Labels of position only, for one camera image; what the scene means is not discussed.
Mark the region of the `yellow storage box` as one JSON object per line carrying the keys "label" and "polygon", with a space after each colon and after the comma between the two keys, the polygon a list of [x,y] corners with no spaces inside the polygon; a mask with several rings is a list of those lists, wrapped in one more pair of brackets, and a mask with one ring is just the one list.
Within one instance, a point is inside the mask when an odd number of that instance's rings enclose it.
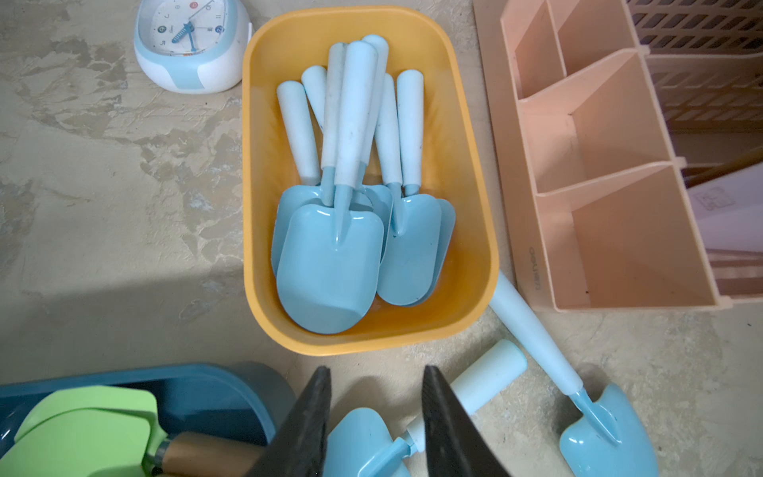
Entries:
{"label": "yellow storage box", "polygon": [[[457,222],[437,288],[423,304],[376,301],[349,331],[318,335],[285,313],[270,264],[278,202],[299,181],[276,89],[325,63],[333,44],[369,34],[389,43],[390,73],[416,69],[424,75],[423,188],[448,200]],[[498,244],[456,53],[434,20],[391,5],[307,9],[275,17],[246,49],[242,97],[244,285],[252,314],[270,338],[308,356],[364,353],[444,339],[483,314],[498,281]]]}

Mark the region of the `dark teal storage box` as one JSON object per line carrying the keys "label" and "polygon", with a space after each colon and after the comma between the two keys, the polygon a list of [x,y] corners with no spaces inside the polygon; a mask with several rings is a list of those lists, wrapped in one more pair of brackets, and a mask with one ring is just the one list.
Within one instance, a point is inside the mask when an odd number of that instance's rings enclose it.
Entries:
{"label": "dark teal storage box", "polygon": [[267,445],[285,421],[296,395],[282,375],[256,362],[232,367],[186,364],[47,379],[1,387],[1,452],[27,414],[47,395],[69,388],[115,386],[149,391],[161,427]]}

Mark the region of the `blue shovel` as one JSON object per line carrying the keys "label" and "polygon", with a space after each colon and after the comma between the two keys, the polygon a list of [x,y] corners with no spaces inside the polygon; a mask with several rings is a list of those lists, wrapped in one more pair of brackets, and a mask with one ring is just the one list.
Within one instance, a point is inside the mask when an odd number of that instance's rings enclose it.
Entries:
{"label": "blue shovel", "polygon": [[303,205],[320,201],[321,169],[307,95],[299,81],[285,81],[277,98],[300,184],[286,189],[279,201],[271,248],[271,266],[277,273],[292,215]]}
{"label": "blue shovel", "polygon": [[364,150],[361,156],[362,162],[359,166],[358,174],[358,201],[364,207],[368,207],[369,211],[373,211],[377,214],[383,225],[385,226],[385,233],[383,234],[387,238],[387,232],[389,231],[389,222],[391,222],[391,207],[393,206],[393,198],[391,198],[391,191],[385,185],[366,186],[363,184],[366,170],[371,160],[372,146],[374,141],[374,135],[376,131],[377,121],[379,119],[379,113],[383,95],[383,75],[387,71],[387,58],[389,57],[389,45],[387,41],[379,35],[367,35],[364,42],[372,45],[377,51],[377,63],[375,67],[375,75],[373,82],[373,96],[371,104],[370,119],[366,128],[366,134],[364,139]]}
{"label": "blue shovel", "polygon": [[383,184],[393,194],[393,216],[381,261],[378,294],[390,304],[408,306],[429,289],[441,208],[437,198],[421,192],[405,197],[397,78],[385,75],[375,133]]}
{"label": "blue shovel", "polygon": [[309,105],[321,129],[324,128],[324,114],[327,87],[327,70],[320,65],[306,69],[301,76]]}
{"label": "blue shovel", "polygon": [[385,226],[373,212],[351,208],[372,116],[377,49],[355,41],[346,51],[337,125],[334,203],[293,213],[277,292],[286,313],[318,334],[342,333],[368,313],[377,294]]}
{"label": "blue shovel", "polygon": [[[528,369],[528,360],[511,341],[501,340],[451,383],[468,415],[499,395]],[[328,435],[325,476],[407,476],[403,461],[425,451],[424,418],[418,415],[398,438],[368,407],[347,413]]]}
{"label": "blue shovel", "polygon": [[592,401],[580,375],[503,273],[498,275],[490,307],[582,413],[582,418],[560,437],[560,452],[573,474],[657,476],[657,453],[624,391],[611,383],[597,401]]}
{"label": "blue shovel", "polygon": [[[417,70],[402,72],[397,78],[399,96],[399,132],[401,133],[401,161],[403,161],[403,190],[405,197],[420,195],[422,185],[422,157],[424,133],[424,77]],[[441,220],[429,289],[414,305],[423,304],[434,292],[456,224],[454,207],[445,199],[437,200]]]}

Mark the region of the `pink plastic file organizer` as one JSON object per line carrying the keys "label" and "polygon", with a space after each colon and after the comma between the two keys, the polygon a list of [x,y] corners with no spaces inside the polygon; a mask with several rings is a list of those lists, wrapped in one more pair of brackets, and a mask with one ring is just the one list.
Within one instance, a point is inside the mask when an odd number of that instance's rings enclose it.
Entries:
{"label": "pink plastic file organizer", "polygon": [[517,288],[536,311],[715,309],[762,297],[723,271],[689,208],[621,1],[478,1]]}

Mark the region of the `green shovel wooden handle hidden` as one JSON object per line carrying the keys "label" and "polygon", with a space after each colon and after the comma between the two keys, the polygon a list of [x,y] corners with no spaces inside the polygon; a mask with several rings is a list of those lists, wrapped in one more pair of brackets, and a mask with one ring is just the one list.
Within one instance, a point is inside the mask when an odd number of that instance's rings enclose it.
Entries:
{"label": "green shovel wooden handle hidden", "polygon": [[44,397],[1,459],[4,476],[244,476],[261,446],[159,421],[153,394],[91,386]]}

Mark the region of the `blue shovel diagonal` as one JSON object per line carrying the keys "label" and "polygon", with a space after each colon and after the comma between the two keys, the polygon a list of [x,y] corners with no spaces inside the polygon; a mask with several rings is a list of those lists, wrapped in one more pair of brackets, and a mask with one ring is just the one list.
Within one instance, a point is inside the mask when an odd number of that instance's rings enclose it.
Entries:
{"label": "blue shovel diagonal", "polygon": [[334,202],[340,99],[347,47],[346,43],[337,43],[329,50],[321,156],[321,200],[327,207],[332,207]]}

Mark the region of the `small white alarm clock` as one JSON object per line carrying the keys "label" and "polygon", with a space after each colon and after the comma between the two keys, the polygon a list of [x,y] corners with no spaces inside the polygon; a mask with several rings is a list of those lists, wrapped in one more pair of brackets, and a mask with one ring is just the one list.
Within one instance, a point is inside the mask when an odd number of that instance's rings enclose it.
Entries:
{"label": "small white alarm clock", "polygon": [[242,80],[254,25],[240,0],[145,0],[134,51],[153,83],[185,95],[227,91]]}

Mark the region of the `pink file folder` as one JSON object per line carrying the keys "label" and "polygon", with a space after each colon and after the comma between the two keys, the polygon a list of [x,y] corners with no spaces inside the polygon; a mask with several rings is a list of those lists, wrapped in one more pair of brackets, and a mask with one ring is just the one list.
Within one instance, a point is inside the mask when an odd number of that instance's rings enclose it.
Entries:
{"label": "pink file folder", "polygon": [[687,192],[715,276],[761,278],[762,165],[724,174]]}

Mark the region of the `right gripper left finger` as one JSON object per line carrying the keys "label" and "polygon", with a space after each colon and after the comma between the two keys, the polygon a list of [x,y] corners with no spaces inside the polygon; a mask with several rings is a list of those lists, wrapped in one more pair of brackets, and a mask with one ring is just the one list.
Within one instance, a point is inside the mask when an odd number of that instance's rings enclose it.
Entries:
{"label": "right gripper left finger", "polygon": [[322,476],[331,401],[331,371],[320,366],[246,476]]}

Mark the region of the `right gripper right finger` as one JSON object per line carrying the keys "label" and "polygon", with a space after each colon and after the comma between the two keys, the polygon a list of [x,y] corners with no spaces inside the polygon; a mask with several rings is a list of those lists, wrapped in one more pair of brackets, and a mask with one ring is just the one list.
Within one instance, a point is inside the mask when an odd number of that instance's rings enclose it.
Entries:
{"label": "right gripper right finger", "polygon": [[424,369],[421,403],[429,476],[511,476],[436,366]]}

